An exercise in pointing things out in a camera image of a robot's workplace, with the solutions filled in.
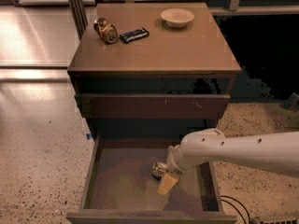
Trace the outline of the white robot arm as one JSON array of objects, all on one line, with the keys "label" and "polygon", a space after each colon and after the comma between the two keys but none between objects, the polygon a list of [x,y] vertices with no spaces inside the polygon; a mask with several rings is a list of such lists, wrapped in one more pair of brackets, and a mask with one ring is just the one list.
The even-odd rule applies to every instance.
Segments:
[{"label": "white robot arm", "polygon": [[206,162],[226,161],[267,172],[299,176],[299,132],[227,137],[216,128],[185,135],[159,162],[157,192],[167,194],[180,178]]}]

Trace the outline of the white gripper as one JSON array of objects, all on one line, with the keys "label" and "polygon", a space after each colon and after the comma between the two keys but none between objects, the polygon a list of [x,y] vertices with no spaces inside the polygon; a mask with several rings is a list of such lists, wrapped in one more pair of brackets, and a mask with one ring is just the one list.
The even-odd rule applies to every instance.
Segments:
[{"label": "white gripper", "polygon": [[179,146],[170,146],[167,149],[166,167],[169,173],[161,175],[158,194],[166,195],[179,181],[179,175],[183,175],[186,170],[183,169],[179,162],[183,157]]}]

